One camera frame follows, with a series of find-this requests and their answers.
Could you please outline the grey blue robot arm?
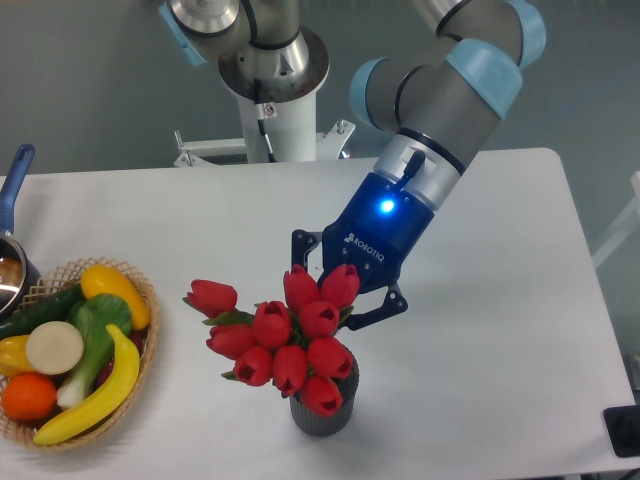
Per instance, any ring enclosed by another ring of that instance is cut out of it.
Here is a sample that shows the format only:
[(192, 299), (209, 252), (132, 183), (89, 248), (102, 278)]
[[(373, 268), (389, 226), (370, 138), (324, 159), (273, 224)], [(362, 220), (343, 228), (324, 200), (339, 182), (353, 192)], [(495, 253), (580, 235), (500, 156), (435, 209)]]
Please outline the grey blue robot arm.
[[(383, 304), (349, 317), (350, 329), (406, 310), (402, 263), (545, 47), (544, 22), (524, 1), (428, 1), (424, 11), (434, 50), (414, 64), (373, 60), (353, 77), (354, 114), (392, 139), (336, 221), (293, 233), (284, 289), (294, 313), (336, 311), (378, 289)], [(329, 58), (297, 2), (166, 1), (159, 12), (192, 64), (218, 66), (250, 162), (319, 157), (328, 141), (316, 131), (316, 93)]]

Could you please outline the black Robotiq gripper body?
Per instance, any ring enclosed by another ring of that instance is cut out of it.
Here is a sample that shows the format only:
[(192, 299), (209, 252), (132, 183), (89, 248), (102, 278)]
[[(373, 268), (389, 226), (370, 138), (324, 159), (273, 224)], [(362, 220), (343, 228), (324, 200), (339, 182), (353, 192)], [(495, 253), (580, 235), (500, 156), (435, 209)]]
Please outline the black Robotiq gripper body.
[(338, 219), (322, 232), (322, 279), (338, 266), (356, 267), (359, 291), (389, 286), (434, 217), (416, 197), (369, 173)]

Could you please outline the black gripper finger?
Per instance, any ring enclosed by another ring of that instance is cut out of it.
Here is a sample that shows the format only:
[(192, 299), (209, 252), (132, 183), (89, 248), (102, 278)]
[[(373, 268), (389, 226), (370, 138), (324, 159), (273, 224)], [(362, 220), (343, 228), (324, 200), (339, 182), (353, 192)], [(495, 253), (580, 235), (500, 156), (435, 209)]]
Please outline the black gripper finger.
[(350, 314), (341, 324), (342, 328), (360, 330), (383, 320), (387, 320), (408, 310), (408, 301), (397, 283), (387, 287), (381, 306), (361, 314)]
[(291, 234), (291, 266), (299, 265), (311, 275), (324, 272), (322, 233), (295, 229)]

